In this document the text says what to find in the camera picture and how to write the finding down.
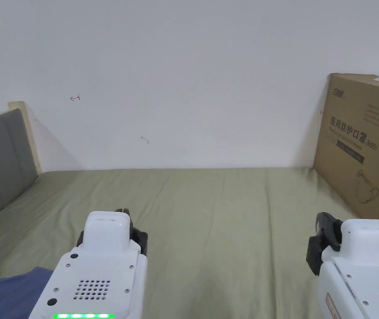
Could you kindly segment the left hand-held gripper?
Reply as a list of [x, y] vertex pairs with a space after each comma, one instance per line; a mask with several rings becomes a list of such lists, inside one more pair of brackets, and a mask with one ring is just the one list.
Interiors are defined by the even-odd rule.
[[147, 278], [147, 233], [130, 211], [94, 211], [79, 242], [55, 267], [31, 319], [140, 319]]

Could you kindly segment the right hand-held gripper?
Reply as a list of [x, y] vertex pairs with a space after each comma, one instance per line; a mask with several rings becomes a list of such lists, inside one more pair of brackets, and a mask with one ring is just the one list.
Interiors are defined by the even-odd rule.
[[318, 277], [322, 319], [379, 319], [379, 220], [315, 220], [306, 262]]

